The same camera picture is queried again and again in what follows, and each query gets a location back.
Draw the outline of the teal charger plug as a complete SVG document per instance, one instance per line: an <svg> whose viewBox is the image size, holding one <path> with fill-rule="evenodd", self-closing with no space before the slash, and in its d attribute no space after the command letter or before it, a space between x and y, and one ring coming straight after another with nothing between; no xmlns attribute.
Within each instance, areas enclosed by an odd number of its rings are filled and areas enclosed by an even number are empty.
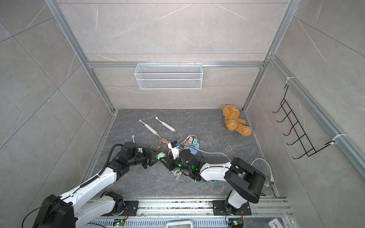
<svg viewBox="0 0 365 228"><path fill-rule="evenodd" d="M195 147L195 146L197 145L197 143L198 143L198 139L197 139L197 138L195 138L195 139L193 140L193 142L192 142L192 146L193 146L193 147Z"/></svg>

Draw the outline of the green charger plug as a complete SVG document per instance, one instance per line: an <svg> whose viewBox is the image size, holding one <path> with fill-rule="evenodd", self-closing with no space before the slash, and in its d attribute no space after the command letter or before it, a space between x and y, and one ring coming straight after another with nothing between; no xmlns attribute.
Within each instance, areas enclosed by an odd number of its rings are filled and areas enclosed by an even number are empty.
<svg viewBox="0 0 365 228"><path fill-rule="evenodd" d="M159 159L161 159L161 158L164 158L164 157L166 157L166 154L165 153L163 153L163 152L160 152L157 156L156 156L156 158L159 160Z"/></svg>

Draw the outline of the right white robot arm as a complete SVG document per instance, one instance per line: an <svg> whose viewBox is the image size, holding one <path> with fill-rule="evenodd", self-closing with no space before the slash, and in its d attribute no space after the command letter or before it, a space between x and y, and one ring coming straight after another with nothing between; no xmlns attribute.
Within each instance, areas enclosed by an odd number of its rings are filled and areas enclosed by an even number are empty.
<svg viewBox="0 0 365 228"><path fill-rule="evenodd" d="M169 171L179 171L193 181L225 181L231 187L224 207L229 212L236 212L250 202L258 203L266 181L265 175L241 158L221 164L207 163L201 156L193 156L189 150L182 150L180 157L159 153L156 158Z"/></svg>

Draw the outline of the pink charger plug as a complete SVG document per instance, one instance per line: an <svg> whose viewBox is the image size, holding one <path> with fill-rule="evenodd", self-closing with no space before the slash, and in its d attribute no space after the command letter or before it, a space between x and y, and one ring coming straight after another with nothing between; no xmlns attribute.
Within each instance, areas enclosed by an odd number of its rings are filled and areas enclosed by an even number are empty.
<svg viewBox="0 0 365 228"><path fill-rule="evenodd" d="M194 139L192 137L190 137L189 140L188 140L188 145L189 146L192 146L193 145L193 141L194 141Z"/></svg>

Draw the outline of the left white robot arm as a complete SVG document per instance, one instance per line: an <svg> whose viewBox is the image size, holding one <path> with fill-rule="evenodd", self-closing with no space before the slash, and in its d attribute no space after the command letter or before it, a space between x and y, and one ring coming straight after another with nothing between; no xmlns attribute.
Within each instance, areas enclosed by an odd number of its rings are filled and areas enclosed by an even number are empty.
<svg viewBox="0 0 365 228"><path fill-rule="evenodd" d="M144 168L153 166L158 160L157 152L138 147L134 142L115 144L109 151L102 169L94 176L72 190L55 196L51 194L36 208L37 216L34 228L79 228L93 219L115 211L122 197L108 193L106 202L97 206L85 204L97 193L123 177L131 166L141 165Z"/></svg>

